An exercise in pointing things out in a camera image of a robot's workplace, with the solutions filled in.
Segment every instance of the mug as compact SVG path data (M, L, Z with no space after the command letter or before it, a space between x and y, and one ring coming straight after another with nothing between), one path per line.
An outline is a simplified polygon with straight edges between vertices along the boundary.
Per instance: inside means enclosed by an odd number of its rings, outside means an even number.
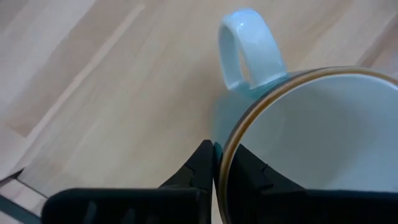
M398 192L397 80L359 67L288 73L269 28L252 9L224 16L218 43L229 90L213 121L223 151L217 190L224 221L239 144L308 189Z

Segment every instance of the wooden floor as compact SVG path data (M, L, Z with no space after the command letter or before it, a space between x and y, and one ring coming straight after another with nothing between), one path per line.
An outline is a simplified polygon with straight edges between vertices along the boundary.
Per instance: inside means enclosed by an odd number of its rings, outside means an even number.
M290 71L398 77L394 0L0 0L0 179L26 167L46 196L161 184L211 138L218 24L240 7Z
M47 200L46 197L27 187L16 179L6 179L0 184L0 195L13 201L19 206L31 211L35 215L40 216L42 207ZM17 220L9 217L3 212L0 212L1 224L19 223Z

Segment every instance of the gold rim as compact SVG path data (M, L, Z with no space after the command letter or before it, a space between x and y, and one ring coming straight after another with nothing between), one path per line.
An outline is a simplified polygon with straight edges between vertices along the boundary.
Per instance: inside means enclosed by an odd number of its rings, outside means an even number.
M248 130L253 121L263 112L267 107L272 104L275 100L279 99L288 91L293 88L300 86L306 82L316 80L318 78L332 76L332 75L344 75L344 74L360 74L367 75L376 78L383 79L394 85L398 86L398 80L388 77L387 75L379 72L372 71L367 68L360 67L332 67L322 68L312 72L304 73L296 77L292 77L287 83L281 84L275 90L271 91L266 96L263 96L260 100L255 102L238 121L234 129L232 130L229 138L224 146L223 159L220 165L220 176L218 179L218 206L220 207L221 219L223 223L231 224L231 217L228 213L227 205L227 184L229 177L229 168L231 167L233 157L239 146L239 143Z

